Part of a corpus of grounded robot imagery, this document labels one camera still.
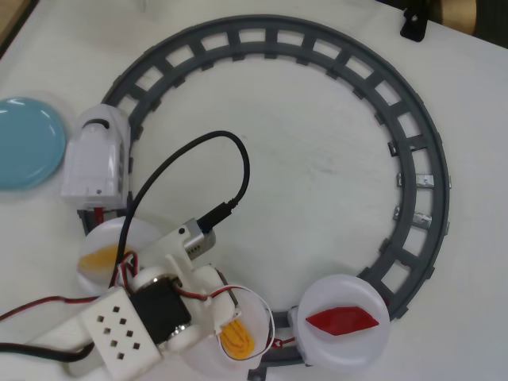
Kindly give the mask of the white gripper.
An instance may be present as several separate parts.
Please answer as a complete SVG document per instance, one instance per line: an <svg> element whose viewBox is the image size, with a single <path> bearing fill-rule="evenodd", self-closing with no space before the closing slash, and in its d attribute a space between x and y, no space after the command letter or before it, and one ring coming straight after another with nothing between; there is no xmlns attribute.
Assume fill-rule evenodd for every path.
<svg viewBox="0 0 508 381"><path fill-rule="evenodd" d="M234 293L210 295L224 286L217 270L210 264L196 267L187 257L167 256L170 284L186 306L209 306L213 334L235 320L240 307Z"/></svg>

